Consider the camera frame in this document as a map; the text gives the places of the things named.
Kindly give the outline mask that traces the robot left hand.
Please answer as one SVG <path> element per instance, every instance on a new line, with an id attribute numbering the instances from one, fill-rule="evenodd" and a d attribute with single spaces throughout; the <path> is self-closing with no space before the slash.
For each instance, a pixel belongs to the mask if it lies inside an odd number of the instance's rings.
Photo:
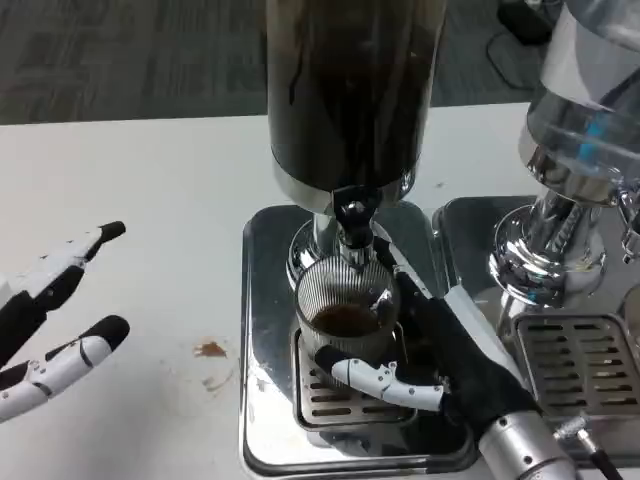
<path id="1" fill-rule="evenodd" d="M 38 259 L 34 268 L 1 278 L 1 421 L 47 403 L 112 355 L 130 332 L 129 323 L 107 316 L 76 338 L 11 368 L 8 362 L 44 325 L 48 314 L 76 292 L 86 266 L 100 248 L 126 232 L 121 221 L 89 230 Z"/>

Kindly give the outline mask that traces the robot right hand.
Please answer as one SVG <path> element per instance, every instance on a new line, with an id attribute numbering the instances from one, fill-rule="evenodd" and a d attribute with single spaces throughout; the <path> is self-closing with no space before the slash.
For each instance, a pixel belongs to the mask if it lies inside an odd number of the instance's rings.
<path id="1" fill-rule="evenodd" d="M 333 346 L 314 355 L 320 369 L 370 397 L 415 410 L 457 415 L 481 440 L 500 422 L 518 421 L 530 429 L 542 427 L 542 412 L 525 387 L 514 360 L 462 286 L 434 296 L 392 243 L 375 238 L 376 257 L 400 290 L 403 307 L 422 336 L 432 343 L 446 385 L 412 384 L 398 379 L 388 363 L 373 367 Z"/>

